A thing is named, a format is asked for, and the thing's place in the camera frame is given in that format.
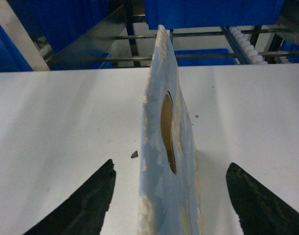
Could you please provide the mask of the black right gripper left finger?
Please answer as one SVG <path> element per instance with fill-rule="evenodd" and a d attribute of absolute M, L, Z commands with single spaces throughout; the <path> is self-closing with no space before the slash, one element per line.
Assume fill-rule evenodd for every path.
<path fill-rule="evenodd" d="M 107 160 L 66 201 L 26 235 L 98 235 L 112 201 L 116 171 Z"/>

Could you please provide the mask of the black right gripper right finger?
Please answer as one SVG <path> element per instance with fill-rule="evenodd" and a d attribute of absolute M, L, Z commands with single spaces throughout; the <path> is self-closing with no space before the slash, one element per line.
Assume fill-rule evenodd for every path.
<path fill-rule="evenodd" d="M 299 213 L 236 163 L 226 182 L 245 235 L 299 235 Z"/>

